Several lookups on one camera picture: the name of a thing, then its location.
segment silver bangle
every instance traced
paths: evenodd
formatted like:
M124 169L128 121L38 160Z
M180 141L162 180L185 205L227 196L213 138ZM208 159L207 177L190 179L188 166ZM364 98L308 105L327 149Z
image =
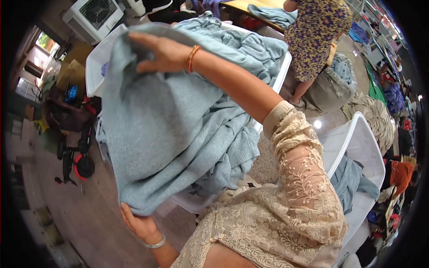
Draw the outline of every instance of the silver bangle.
M148 245L145 242L143 242L143 244L145 244L145 246L148 247L148 248L159 248L159 247L162 247L165 244L165 241L167 241L167 238L165 237L165 235L162 235L162 240L158 244Z

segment sandal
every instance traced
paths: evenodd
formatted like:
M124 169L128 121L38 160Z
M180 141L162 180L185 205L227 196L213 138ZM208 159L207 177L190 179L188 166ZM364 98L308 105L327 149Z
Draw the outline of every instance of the sandal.
M302 100L299 100L298 103L291 102L290 100L288 100L288 102L297 108L304 108L305 106L305 103Z

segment wooden table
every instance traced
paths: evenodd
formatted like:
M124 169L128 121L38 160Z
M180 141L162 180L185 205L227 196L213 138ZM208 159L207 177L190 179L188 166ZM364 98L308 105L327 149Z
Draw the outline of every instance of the wooden table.
M284 30L280 26L278 26L277 24L274 24L274 23L272 23L266 19L263 19L261 17L257 17L255 15L251 14L249 12L249 10L247 9L247 6L249 4L252 4L252 5L255 5L257 7L283 8L284 1L285 0L234 0L234 1L228 1L228 2L220 2L220 5L225 6L225 7L234 8L234 9L236 9L242 13L245 13L246 15L248 15L254 19L257 19L257 20L264 22L265 24L267 24L268 26L270 26L274 30L283 34ZM328 58L326 65L323 69L331 66L336 50L337 50L337 45L333 43L331 46L329 58Z

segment sleeve cuff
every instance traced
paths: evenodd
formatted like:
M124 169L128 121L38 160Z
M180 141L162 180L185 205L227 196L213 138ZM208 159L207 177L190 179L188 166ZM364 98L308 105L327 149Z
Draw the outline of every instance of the sleeve cuff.
M267 115L263 122L264 136L271 140L274 128L280 124L283 118L295 107L287 101L281 101Z

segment lace blouse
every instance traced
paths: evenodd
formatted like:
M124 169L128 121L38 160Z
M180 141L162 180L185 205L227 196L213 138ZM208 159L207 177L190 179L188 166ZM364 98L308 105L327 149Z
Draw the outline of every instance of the lace blouse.
M337 257L347 224L323 168L322 145L305 115L286 101L264 120L280 186L264 184L208 209L172 267L202 268L220 242L257 267L326 267Z

